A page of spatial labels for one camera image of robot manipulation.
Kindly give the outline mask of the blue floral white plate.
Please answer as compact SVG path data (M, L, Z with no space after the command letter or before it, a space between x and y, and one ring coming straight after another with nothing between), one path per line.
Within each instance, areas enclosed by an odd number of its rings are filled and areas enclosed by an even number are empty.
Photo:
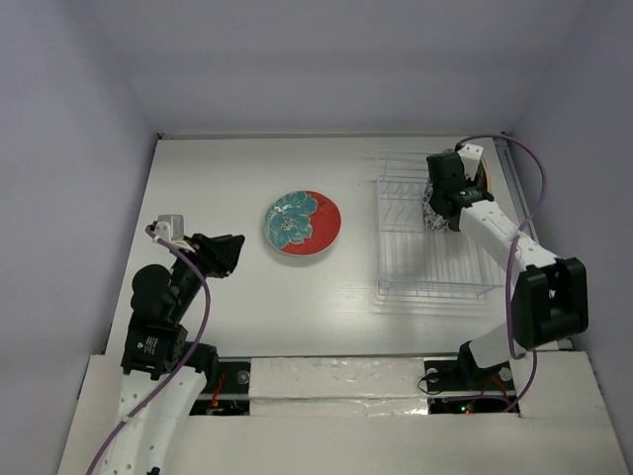
M428 231L437 232L445 230L448 227L448 222L432 209L430 204L432 194L433 185L430 181L427 181L421 199L422 218Z

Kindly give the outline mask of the beige bird plate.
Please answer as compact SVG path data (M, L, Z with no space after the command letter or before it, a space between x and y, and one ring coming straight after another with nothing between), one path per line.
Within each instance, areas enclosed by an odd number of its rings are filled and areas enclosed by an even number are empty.
M476 182L477 184L485 189L487 192L492 192L492 184L491 178L489 175L488 167L486 164L486 160L482 158L478 165L477 173L476 173Z

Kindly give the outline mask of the white wire dish rack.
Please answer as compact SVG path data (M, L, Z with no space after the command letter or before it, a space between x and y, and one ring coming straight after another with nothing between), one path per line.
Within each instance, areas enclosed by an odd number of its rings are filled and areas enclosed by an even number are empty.
M427 154L377 153L379 293L399 297L480 298L504 284L504 271L466 235L431 232L422 218Z

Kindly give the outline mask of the red and teal plate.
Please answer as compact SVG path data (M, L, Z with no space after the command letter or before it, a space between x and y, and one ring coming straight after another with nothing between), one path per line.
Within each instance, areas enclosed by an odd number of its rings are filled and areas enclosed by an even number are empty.
M278 198L267 209L263 233L279 252L310 257L328 250L337 240L342 216L337 205L313 190L298 190Z

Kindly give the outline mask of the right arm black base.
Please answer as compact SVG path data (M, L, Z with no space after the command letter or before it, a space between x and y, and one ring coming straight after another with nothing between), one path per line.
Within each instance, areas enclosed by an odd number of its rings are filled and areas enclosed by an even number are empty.
M449 359L431 358L424 361L425 374L421 381L431 395L445 392L483 392L492 384L494 389L515 389L509 363L488 368L476 364L469 342L459 347Z

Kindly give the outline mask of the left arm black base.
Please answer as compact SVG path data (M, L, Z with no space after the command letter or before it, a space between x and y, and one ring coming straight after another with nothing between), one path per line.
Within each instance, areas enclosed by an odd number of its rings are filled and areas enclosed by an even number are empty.
M248 416L250 413L250 359L220 359L219 369L198 396L190 416Z

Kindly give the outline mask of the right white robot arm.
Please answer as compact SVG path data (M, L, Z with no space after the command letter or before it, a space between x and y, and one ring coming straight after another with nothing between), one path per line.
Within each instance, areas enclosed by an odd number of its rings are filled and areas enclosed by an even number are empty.
M459 349L455 375L468 388L486 382L494 367L588 329L586 267L541 246L501 210L481 181L482 153L468 143L426 159L431 210L505 272L504 323Z

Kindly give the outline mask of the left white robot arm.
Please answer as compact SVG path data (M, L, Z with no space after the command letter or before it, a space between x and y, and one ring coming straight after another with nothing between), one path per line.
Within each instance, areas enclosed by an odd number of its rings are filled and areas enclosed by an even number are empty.
M94 456L90 474L167 473L168 458L197 398L221 388L225 379L217 349L202 341L202 329L189 337L182 320L202 294L200 326L207 326L213 303L208 281L233 274L244 236L174 238L160 222L145 231L175 262L170 268L148 265L133 278L117 422Z

